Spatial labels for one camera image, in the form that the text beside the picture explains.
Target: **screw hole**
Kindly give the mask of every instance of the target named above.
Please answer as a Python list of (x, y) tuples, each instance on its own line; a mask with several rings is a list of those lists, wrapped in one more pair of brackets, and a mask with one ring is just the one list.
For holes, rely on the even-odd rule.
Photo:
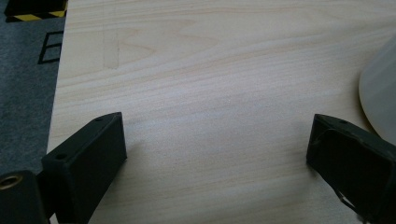
[(11, 175), (0, 181), (0, 190), (9, 189), (22, 181), (21, 175)]
[(66, 157), (67, 157), (67, 155), (62, 153), (62, 154), (59, 154), (56, 156), (56, 160), (63, 160)]

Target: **wood grain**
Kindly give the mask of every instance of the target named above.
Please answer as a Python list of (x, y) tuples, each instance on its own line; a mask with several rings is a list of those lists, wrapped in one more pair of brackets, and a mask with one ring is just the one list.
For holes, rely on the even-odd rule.
[(315, 113), (369, 125), (358, 80), (393, 1), (70, 0), (49, 150), (121, 111), (91, 223), (359, 223), (305, 165)]

